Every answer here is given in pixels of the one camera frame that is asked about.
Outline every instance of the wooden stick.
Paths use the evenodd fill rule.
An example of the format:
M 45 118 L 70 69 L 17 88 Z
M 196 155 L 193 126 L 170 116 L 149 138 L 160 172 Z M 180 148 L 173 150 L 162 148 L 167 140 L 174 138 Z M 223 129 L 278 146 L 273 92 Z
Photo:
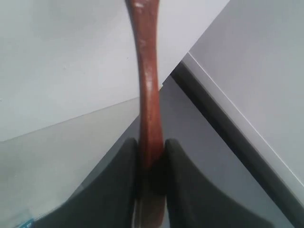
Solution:
M 135 226 L 157 228 L 164 215 L 165 197 L 152 191 L 147 173 L 163 154 L 159 104 L 156 30 L 159 0 L 129 0 L 140 74 L 140 157 L 142 185 L 136 204 Z

